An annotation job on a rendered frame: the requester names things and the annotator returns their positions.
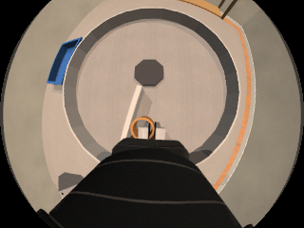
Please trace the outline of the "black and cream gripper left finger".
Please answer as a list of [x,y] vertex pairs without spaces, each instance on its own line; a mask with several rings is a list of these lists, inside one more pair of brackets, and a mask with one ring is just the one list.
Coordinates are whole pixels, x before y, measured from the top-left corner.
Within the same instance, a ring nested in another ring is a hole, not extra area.
[[139,126],[138,139],[149,139],[150,137],[150,122],[146,122],[144,126]]

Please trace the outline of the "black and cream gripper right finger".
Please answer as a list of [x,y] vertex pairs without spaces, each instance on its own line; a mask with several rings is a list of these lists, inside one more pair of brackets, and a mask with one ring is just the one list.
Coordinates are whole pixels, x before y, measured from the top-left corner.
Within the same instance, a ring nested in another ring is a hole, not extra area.
[[155,122],[154,126],[154,139],[165,140],[165,127],[161,127],[159,122]]

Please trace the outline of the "blue plastic tray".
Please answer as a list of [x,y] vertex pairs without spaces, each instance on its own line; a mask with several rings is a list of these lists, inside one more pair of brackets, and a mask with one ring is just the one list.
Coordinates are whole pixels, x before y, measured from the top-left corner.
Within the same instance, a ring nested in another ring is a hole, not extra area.
[[79,43],[82,41],[82,39],[83,39],[83,37],[80,37],[80,38],[65,42],[61,45],[61,47],[54,59],[54,62],[52,64],[50,73],[48,75],[47,84],[63,85],[66,70],[67,70],[67,64],[68,64],[75,48],[79,45]]

